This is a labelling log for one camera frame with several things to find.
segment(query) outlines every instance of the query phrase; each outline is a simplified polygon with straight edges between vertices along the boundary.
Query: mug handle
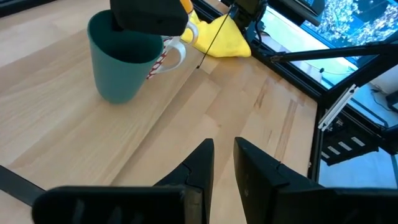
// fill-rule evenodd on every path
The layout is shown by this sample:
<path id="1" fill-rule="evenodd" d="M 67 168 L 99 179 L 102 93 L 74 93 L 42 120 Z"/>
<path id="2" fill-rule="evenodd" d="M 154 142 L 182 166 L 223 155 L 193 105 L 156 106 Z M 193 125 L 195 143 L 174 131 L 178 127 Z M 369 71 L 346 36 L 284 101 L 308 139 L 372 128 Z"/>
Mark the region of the mug handle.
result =
<path id="1" fill-rule="evenodd" d="M 195 24 L 193 24 L 191 21 L 188 21 L 187 29 L 190 29 L 192 31 L 192 40 L 188 44 L 196 43 L 199 37 L 198 27 Z"/>
<path id="2" fill-rule="evenodd" d="M 177 62 L 177 63 L 174 64 L 174 65 L 169 65 L 169 66 L 161 65 L 161 66 L 158 68 L 158 70 L 156 71 L 156 73 L 168 72 L 168 71 L 171 71 L 171 70 L 177 68 L 178 66 L 181 65 L 181 63 L 184 61 L 184 59 L 185 59 L 185 57 L 186 57 L 186 55 L 187 55 L 187 50 L 185 49 L 185 46 L 184 46 L 182 43 L 180 43 L 180 41 L 179 41 L 178 39 L 172 41 L 172 42 L 169 44 L 168 47 L 172 47 L 172 48 L 174 48 L 175 50 L 177 50 L 177 51 L 179 52 L 179 54 L 180 54 L 180 61 Z"/>

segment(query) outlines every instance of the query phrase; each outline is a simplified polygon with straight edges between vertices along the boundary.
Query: wire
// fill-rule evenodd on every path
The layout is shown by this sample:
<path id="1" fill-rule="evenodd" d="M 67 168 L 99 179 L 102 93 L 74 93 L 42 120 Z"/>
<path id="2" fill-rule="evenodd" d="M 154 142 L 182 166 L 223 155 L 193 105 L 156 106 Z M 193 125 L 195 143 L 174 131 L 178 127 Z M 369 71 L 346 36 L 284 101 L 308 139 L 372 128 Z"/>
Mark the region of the wire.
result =
<path id="1" fill-rule="evenodd" d="M 207 53 L 209 52 L 209 50 L 210 50 L 211 46 L 213 45 L 214 41 L 216 40 L 218 33 L 220 32 L 221 28 L 223 27 L 224 22 L 225 22 L 225 20 L 228 18 L 228 16 L 229 16 L 229 14 L 231 13 L 231 11 L 232 11 L 232 7 L 230 7 L 228 13 L 227 13 L 226 16 L 225 16 L 225 19 L 224 19 L 223 23 L 221 24 L 220 28 L 218 29 L 216 35 L 214 36 L 214 39 L 211 41 L 211 44 L 210 44 L 209 48 L 206 50 L 206 53 L 205 53 L 205 55 L 203 56 L 203 58 L 201 59 L 201 61 L 200 61 L 199 65 L 197 66 L 197 68 L 200 68 L 201 64 L 202 64 L 203 61 L 205 60 L 205 57 L 207 56 Z"/>
<path id="2" fill-rule="evenodd" d="M 260 21 L 260 19 L 258 19 L 258 20 L 256 21 L 256 23 L 255 23 L 255 25 L 254 25 L 254 28 L 255 28 L 256 33 L 257 33 L 257 36 L 258 36 L 258 38 L 259 38 L 259 45 L 258 45 L 258 47 L 261 47 L 261 44 L 262 44 L 262 37 L 261 37 L 261 32 L 260 32 L 260 30 L 259 30 L 259 21 Z"/>
<path id="3" fill-rule="evenodd" d="M 379 93 L 379 92 L 380 92 L 379 90 L 371 90 L 371 94 L 372 94 L 372 97 L 373 97 L 373 101 L 374 101 L 377 105 L 379 105 L 379 106 L 381 106 L 383 109 L 385 109 L 386 111 L 395 112 L 395 111 L 393 111 L 393 110 L 390 110 L 389 108 L 386 108 L 384 105 L 382 105 L 381 103 L 379 103 L 379 102 L 376 101 L 376 98 L 374 97 L 374 94 L 375 94 L 375 93 Z"/>
<path id="4" fill-rule="evenodd" d="M 306 61 L 304 61 L 304 62 L 307 63 L 307 64 L 309 64 L 309 65 L 312 66 L 313 68 L 318 69 L 318 70 L 320 71 L 320 73 L 326 72 L 326 73 L 329 73 L 329 74 L 332 74 L 332 75 L 349 75 L 349 74 L 352 74 L 353 72 L 355 72 L 355 71 L 353 71 L 353 72 L 344 72 L 344 73 L 340 73 L 340 72 L 328 72 L 328 71 L 326 71 L 324 68 L 318 68 L 318 67 L 316 67 L 316 66 L 314 66 L 314 65 L 312 65 L 312 64 L 310 64 L 310 63 L 308 63 L 308 62 L 306 62 Z"/>

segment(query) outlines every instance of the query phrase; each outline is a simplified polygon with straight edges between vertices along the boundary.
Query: mug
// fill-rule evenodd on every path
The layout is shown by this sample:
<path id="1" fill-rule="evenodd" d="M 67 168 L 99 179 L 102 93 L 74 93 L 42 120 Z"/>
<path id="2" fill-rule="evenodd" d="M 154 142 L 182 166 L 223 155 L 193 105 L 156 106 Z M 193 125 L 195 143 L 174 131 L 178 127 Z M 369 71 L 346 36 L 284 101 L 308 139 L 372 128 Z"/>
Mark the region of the mug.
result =
<path id="1" fill-rule="evenodd" d="M 193 39 L 189 44 L 194 44 L 198 40 L 198 35 L 199 35 L 198 28 L 196 27 L 195 24 L 188 21 L 187 29 L 190 29 L 193 34 Z M 158 73 L 168 72 L 168 71 L 171 71 L 171 70 L 177 68 L 184 61 L 185 56 L 187 54 L 185 46 L 180 42 L 180 37 L 162 36 L 162 38 L 163 38 L 163 45 L 164 45 L 162 55 L 158 58 L 158 60 L 154 64 L 154 66 L 151 68 L 147 78 L 152 78 L 154 75 L 156 75 Z M 164 59 L 167 56 L 167 53 L 172 48 L 174 48 L 178 51 L 178 53 L 180 54 L 180 60 L 174 65 L 170 65 L 170 66 L 162 65 Z"/>
<path id="2" fill-rule="evenodd" d="M 112 29 L 112 12 L 101 11 L 88 23 L 95 85 L 110 103 L 125 103 L 138 92 L 164 45 L 159 35 Z"/>
<path id="3" fill-rule="evenodd" d="M 178 66 L 181 65 L 181 63 L 185 59 L 185 56 L 187 55 L 187 50 L 185 49 L 185 46 L 180 42 L 179 37 L 162 36 L 162 39 L 163 39 L 163 52 L 160 55 L 160 57 L 156 60 L 154 66 L 152 66 L 147 78 L 152 78 L 154 75 L 158 73 L 168 72 L 177 68 Z M 169 66 L 163 65 L 167 53 L 172 48 L 178 51 L 178 54 L 180 55 L 180 60 L 174 65 L 169 65 Z"/>

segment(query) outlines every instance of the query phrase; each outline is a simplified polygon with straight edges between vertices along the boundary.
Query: black metal frame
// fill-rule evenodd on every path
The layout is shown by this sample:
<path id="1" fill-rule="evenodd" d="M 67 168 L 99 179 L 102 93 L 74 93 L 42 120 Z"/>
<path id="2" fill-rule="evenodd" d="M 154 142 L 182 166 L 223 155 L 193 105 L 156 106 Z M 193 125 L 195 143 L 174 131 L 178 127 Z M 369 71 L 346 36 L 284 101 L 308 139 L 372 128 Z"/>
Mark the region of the black metal frame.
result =
<path id="1" fill-rule="evenodd" d="M 44 189 L 4 166 L 0 166 L 0 190 L 24 202 L 28 206 L 32 206 L 36 198 L 45 192 Z"/>
<path id="2" fill-rule="evenodd" d="M 221 0 L 221 2 L 227 6 L 230 6 L 231 4 L 231 1 L 229 0 Z M 219 11 L 206 3 L 205 0 L 192 0 L 192 3 L 195 6 L 195 10 L 198 9 L 197 14 L 201 20 L 211 22 L 215 18 L 222 15 Z M 307 174 L 308 178 L 318 181 L 323 132 L 319 131 L 317 124 L 323 116 L 325 110 L 329 108 L 352 84 L 363 86 L 369 83 L 374 78 L 380 76 L 393 66 L 397 65 L 398 59 L 394 57 L 388 57 L 387 55 L 383 54 L 373 57 L 366 65 L 363 65 L 353 74 L 346 77 L 344 80 L 328 90 L 321 83 L 318 83 L 316 80 L 290 62 L 272 63 L 270 60 L 267 60 L 264 54 L 261 52 L 267 51 L 272 54 L 276 52 L 267 45 L 260 43 L 257 39 L 252 41 L 252 45 L 260 45 L 260 48 L 251 47 L 252 56 L 254 58 L 267 65 L 282 78 L 286 79 L 289 83 L 293 84 L 299 90 L 318 102 L 310 165 Z M 355 125 L 356 128 L 368 133 L 370 138 L 377 139 L 377 143 L 389 154 L 397 154 L 398 143 L 392 140 L 394 135 L 398 136 L 398 130 L 396 128 L 386 129 L 383 126 L 376 124 L 369 118 L 365 117 L 362 113 L 354 109 L 351 105 L 346 105 L 339 116 L 350 120 L 352 125 Z"/>
<path id="3" fill-rule="evenodd" d="M 311 30 L 311 28 L 304 23 L 300 26 L 301 29 L 303 29 L 305 32 L 309 33 L 311 36 L 314 38 L 318 39 L 321 43 L 325 44 L 329 48 L 334 48 L 336 47 L 333 45 L 329 40 L 326 40 L 324 37 L 321 35 L 317 34 L 314 30 Z M 354 57 L 346 57 L 346 59 L 351 62 L 352 64 L 358 66 L 358 61 Z"/>
<path id="4" fill-rule="evenodd" d="M 10 0 L 0 3 L 0 18 L 56 0 Z"/>
<path id="5" fill-rule="evenodd" d="M 373 42 L 370 45 L 340 47 L 337 49 L 308 50 L 303 52 L 277 52 L 274 55 L 268 55 L 271 62 L 294 62 L 301 60 L 315 60 L 337 57 L 354 57 L 364 55 L 389 54 L 391 57 L 397 50 L 396 45 L 385 42 Z"/>

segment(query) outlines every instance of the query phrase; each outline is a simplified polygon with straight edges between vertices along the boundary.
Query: wooden table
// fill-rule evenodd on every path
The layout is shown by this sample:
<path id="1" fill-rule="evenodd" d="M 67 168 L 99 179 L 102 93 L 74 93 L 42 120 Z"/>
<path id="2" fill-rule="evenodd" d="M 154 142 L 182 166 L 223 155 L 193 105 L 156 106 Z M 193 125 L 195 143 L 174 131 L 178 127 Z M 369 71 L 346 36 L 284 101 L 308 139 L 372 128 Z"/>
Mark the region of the wooden table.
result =
<path id="1" fill-rule="evenodd" d="M 85 26 L 107 7 L 64 0 L 0 20 L 0 165 L 44 189 L 152 185 L 213 138 L 212 223 L 245 222 L 235 136 L 307 173 L 317 105 L 254 58 L 208 57 L 196 69 L 203 54 L 187 46 L 178 69 L 130 102 L 102 100 Z M 29 223 L 29 207 L 0 192 L 0 220 Z"/>

